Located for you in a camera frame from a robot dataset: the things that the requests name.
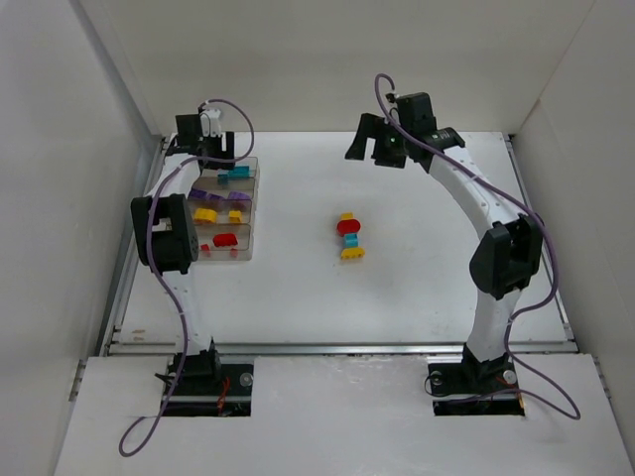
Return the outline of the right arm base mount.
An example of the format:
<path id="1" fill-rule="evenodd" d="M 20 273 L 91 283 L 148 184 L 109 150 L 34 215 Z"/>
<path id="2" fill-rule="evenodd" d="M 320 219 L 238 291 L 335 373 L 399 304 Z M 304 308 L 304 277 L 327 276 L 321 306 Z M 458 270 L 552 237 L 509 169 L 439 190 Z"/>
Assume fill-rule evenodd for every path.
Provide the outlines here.
<path id="1" fill-rule="evenodd" d="M 428 371 L 425 388 L 436 417 L 525 415 L 515 367 L 507 359 L 489 369 L 480 363 L 430 363 Z"/>

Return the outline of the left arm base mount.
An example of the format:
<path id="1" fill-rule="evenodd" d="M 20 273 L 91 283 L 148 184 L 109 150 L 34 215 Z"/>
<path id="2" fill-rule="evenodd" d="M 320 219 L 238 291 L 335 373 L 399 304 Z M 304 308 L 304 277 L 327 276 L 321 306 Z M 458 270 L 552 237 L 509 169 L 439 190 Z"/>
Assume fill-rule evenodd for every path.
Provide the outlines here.
<path id="1" fill-rule="evenodd" d="M 190 356 L 176 389 L 168 392 L 176 377 L 181 354 L 174 356 L 163 373 L 156 373 L 163 384 L 162 404 L 168 402 L 165 417 L 250 417 L 254 384 L 254 363 L 224 359 L 201 352 Z"/>

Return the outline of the small yellow lego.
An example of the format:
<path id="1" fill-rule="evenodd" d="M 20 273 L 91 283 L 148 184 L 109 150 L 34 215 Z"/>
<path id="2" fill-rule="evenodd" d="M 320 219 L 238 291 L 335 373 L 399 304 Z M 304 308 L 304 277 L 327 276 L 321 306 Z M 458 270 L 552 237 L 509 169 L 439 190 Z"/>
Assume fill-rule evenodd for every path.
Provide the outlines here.
<path id="1" fill-rule="evenodd" d="M 217 212 L 213 209 L 198 208 L 194 212 L 193 220 L 198 224 L 214 224 L 217 222 Z"/>

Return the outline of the yellow orange lego block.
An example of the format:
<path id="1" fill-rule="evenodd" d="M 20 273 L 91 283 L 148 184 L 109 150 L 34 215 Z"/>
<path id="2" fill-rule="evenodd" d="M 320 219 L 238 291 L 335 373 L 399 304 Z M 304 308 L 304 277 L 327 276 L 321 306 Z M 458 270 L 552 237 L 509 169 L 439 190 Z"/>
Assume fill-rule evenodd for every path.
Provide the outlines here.
<path id="1" fill-rule="evenodd" d="M 231 223 L 241 223 L 242 212 L 240 210 L 230 210 L 228 213 L 228 218 Z"/>

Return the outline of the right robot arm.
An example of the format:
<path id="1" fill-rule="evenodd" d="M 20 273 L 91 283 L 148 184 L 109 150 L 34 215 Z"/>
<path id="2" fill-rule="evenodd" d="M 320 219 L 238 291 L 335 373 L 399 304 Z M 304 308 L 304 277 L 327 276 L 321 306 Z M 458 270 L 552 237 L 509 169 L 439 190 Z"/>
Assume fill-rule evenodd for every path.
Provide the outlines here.
<path id="1" fill-rule="evenodd" d="M 387 98 L 396 106 L 401 128 L 417 141 L 406 140 L 387 119 L 364 113 L 345 158 L 363 160 L 366 143 L 372 140 L 371 157 L 378 166 L 401 169 L 412 159 L 448 191 L 479 240 L 468 265 L 477 288 L 472 329 L 460 361 L 429 366 L 431 393 L 448 397 L 512 387 L 516 380 L 507 349 L 510 318 L 540 268 L 543 237 L 538 223 L 483 185 L 472 161 L 443 159 L 444 153 L 463 148 L 465 142 L 454 129 L 439 128 L 428 94 Z"/>

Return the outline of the red rounded lego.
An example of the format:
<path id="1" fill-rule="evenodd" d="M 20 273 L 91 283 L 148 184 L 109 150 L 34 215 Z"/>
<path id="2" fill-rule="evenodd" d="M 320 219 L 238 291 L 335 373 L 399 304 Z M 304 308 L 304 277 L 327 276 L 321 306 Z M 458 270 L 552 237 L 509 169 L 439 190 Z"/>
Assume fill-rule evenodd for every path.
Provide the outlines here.
<path id="1" fill-rule="evenodd" d="M 354 218 L 340 220 L 336 225 L 336 230 L 340 236 L 357 234 L 360 229 L 361 223 Z"/>

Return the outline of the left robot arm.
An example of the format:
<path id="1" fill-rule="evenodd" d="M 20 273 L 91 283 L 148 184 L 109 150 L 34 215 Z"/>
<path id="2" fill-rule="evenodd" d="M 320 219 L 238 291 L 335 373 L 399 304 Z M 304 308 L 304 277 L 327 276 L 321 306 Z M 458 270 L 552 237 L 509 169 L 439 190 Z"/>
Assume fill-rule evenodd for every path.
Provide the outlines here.
<path id="1" fill-rule="evenodd" d="M 178 322 L 182 350 L 158 378 L 170 395 L 202 397 L 220 392 L 227 382 L 211 332 L 200 318 L 191 265 L 198 260 L 199 241 L 188 203 L 203 167 L 235 164 L 234 137 L 227 134 L 222 147 L 220 115 L 211 109 L 209 125 L 203 114 L 178 115 L 160 176 L 146 194 L 130 204 L 134 236 L 141 263 L 148 267 L 166 292 Z"/>

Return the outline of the purple lego plate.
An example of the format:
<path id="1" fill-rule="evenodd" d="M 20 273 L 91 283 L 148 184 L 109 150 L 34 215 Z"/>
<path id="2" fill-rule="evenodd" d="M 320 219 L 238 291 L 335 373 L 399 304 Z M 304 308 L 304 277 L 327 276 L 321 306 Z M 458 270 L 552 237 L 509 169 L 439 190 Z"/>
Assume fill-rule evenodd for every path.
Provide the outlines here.
<path id="1" fill-rule="evenodd" d="M 200 200 L 200 201 L 206 201 L 207 200 L 207 192 L 204 191 L 204 190 L 201 190 L 201 189 L 193 188 L 190 191 L 189 198 L 195 199 L 195 200 Z"/>

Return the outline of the purple lego block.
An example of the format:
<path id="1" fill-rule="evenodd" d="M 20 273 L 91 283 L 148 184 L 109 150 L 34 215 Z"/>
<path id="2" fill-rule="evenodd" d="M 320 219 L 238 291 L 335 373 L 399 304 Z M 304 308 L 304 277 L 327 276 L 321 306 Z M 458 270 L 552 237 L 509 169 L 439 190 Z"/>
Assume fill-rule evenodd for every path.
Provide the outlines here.
<path id="1" fill-rule="evenodd" d="M 233 190 L 227 195 L 227 201 L 235 207 L 246 205 L 252 201 L 252 197 L 245 192 Z"/>

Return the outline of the yellow lego plate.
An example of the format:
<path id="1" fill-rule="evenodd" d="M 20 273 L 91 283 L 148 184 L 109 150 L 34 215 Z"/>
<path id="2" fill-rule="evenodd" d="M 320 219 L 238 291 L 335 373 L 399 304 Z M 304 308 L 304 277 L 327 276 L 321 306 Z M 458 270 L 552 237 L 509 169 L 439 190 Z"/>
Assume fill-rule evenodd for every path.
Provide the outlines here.
<path id="1" fill-rule="evenodd" d="M 365 249 L 362 247 L 346 247 L 340 253 L 341 260 L 357 260 L 365 256 Z"/>

